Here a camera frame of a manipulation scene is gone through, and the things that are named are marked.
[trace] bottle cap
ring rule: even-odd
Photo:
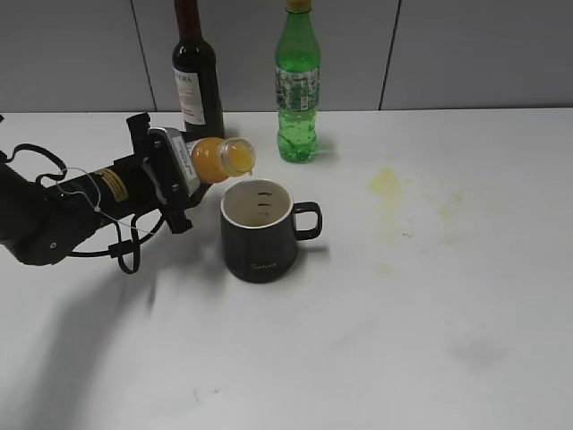
[[[294,13],[309,12],[312,9],[312,0],[286,0],[286,9]]]
[[[245,139],[226,139],[219,147],[219,159],[230,176],[242,176],[252,171],[256,156],[254,148]]]

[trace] white wire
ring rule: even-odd
[[[93,211],[96,213],[101,213],[104,217],[111,219],[112,221],[116,222],[117,224],[121,224],[122,226],[126,226],[129,229],[133,229],[133,230],[137,230],[140,231],[141,233],[146,233],[148,235],[155,235],[155,233],[153,233],[152,231],[148,231],[148,230],[144,230],[142,228],[136,228],[136,227],[132,227],[129,224],[126,224],[122,221],[120,221],[119,219],[115,219],[109,215],[107,215],[105,212],[103,212],[101,210],[101,208],[99,207],[99,204],[101,203],[101,191],[99,190],[98,184],[96,183],[96,181],[94,180],[93,177],[91,177],[91,173],[85,171],[83,168],[64,168],[62,170],[60,170],[61,173],[64,173],[65,171],[70,171],[70,170],[77,170],[78,172],[82,172],[83,174],[85,174],[91,181],[91,183],[93,184],[93,186],[96,188],[96,191],[98,192],[98,200],[96,201],[96,204],[93,204],[90,200],[90,197],[84,193],[83,191],[65,191],[61,186],[60,186],[60,181],[58,180],[54,180],[56,182],[56,187],[58,190],[60,190],[60,193],[62,194],[67,194],[67,195],[75,195],[75,194],[81,194],[85,197],[85,199],[88,201],[88,203],[90,204],[90,206],[93,208]]]

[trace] wine bottle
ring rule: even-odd
[[[197,138],[224,138],[215,51],[201,35],[197,0],[175,0],[175,14],[179,43],[173,51],[173,67],[185,130]]]

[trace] green plastic bottle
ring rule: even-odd
[[[305,163],[318,148],[321,49],[311,23],[312,0],[287,0],[285,28],[275,52],[278,151],[286,161]]]

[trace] table surface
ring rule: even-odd
[[[35,142],[93,170],[131,150],[128,116],[6,115],[0,149]],[[320,155],[292,165],[276,114],[227,115],[255,177],[321,205],[322,235],[279,281],[234,278],[218,236],[229,180],[131,277],[107,258],[35,268],[1,249],[0,428],[569,430],[571,118],[321,113]]]

